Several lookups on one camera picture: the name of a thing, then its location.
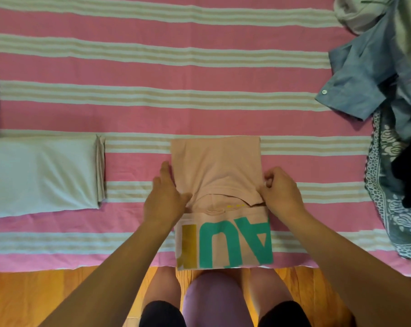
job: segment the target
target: pink striped blanket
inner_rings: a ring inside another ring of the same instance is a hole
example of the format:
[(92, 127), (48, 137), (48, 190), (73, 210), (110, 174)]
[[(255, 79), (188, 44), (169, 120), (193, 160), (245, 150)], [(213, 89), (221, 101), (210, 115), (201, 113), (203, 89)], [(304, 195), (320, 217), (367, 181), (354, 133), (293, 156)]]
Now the pink striped blanket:
[[(363, 186), (370, 121), (314, 99), (352, 35), (333, 0), (0, 0), (0, 135), (106, 137), (100, 210), (0, 219), (0, 271), (98, 265), (142, 220), (170, 139), (261, 136), (308, 209), (411, 275)], [(272, 219), (273, 267), (315, 266)], [(175, 265), (170, 234), (154, 265)]]

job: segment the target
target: person's right hand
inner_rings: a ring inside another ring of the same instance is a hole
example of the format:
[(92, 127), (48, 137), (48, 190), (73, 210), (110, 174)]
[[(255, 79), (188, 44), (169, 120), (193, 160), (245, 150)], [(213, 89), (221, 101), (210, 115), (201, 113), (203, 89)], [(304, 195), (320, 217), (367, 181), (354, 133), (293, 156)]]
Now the person's right hand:
[(270, 169), (264, 178), (266, 184), (257, 191), (273, 214), (281, 219), (305, 211), (296, 182), (281, 167)]

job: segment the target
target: blue shirt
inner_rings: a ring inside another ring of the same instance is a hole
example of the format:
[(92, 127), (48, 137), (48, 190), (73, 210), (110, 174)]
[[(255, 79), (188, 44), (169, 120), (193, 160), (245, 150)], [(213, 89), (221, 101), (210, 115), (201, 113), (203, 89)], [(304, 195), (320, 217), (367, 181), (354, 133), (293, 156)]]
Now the blue shirt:
[(394, 0), (371, 29), (328, 53), (333, 77), (316, 100), (332, 109), (366, 120), (386, 99), (378, 85), (398, 74), (397, 99), (392, 103), (395, 128), (405, 141), (411, 138), (411, 62), (398, 47)]

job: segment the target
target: wooden floor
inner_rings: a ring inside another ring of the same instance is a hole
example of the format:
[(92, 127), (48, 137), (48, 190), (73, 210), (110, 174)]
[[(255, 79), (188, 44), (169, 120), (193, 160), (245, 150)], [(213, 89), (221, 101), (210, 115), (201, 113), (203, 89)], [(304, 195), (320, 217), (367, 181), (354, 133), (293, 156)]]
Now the wooden floor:
[[(66, 296), (68, 296), (95, 267), (76, 270), (54, 270), (31, 273), (0, 273), (0, 327), (37, 326)], [(146, 289), (156, 268), (148, 270), (136, 301), (124, 327), (138, 324), (140, 308)], [(319, 269), (296, 267), (277, 269), (295, 301), (301, 304), (312, 326), (352, 326), (352, 315), (333, 291)], [(247, 292), (247, 276), (243, 270), (242, 288), (255, 325), (257, 315)], [(181, 292), (185, 293), (196, 273), (178, 272)]]

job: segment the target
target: floral pattern cloth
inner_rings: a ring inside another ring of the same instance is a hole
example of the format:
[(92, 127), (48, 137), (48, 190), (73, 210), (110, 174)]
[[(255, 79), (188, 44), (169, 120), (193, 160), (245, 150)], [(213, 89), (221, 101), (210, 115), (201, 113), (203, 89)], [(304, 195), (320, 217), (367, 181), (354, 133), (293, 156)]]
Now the floral pattern cloth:
[(395, 117), (390, 104), (382, 104), (374, 113), (373, 127), (365, 186), (399, 255), (411, 259), (411, 208), (403, 207), (403, 185), (391, 170), (392, 161), (406, 145), (394, 129)]

